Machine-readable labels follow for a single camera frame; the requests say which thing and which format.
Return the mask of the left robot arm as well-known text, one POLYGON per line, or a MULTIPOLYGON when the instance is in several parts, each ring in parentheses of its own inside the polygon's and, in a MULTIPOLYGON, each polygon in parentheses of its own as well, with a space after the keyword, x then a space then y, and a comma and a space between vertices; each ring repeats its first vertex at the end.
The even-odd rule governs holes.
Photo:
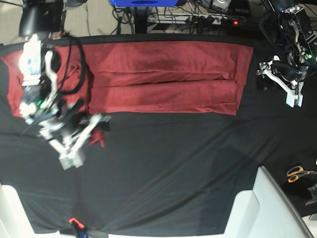
POLYGON ((257 75, 283 89, 288 106, 300 107, 308 71, 317 66, 317 36, 299 0, 265 0, 264 5, 267 12, 259 21, 260 31, 282 56, 261 62, 257 75))

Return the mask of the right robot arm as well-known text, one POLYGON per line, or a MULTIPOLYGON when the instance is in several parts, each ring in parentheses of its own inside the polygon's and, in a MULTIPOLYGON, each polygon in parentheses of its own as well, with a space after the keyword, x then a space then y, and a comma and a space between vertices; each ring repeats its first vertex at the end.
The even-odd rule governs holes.
POLYGON ((68 105, 66 96, 78 93, 84 85, 86 60, 78 38, 65 33, 65 0, 25 0, 19 36, 25 39, 19 68, 23 74, 23 96, 19 113, 29 126, 39 125, 40 136, 59 154, 62 167, 80 167, 85 156, 82 146, 98 126, 107 126, 110 116, 81 112, 85 102, 78 99, 68 105), (73 89, 64 90, 66 76, 59 78, 61 56, 52 40, 67 38, 76 44, 80 55, 80 75, 73 89))

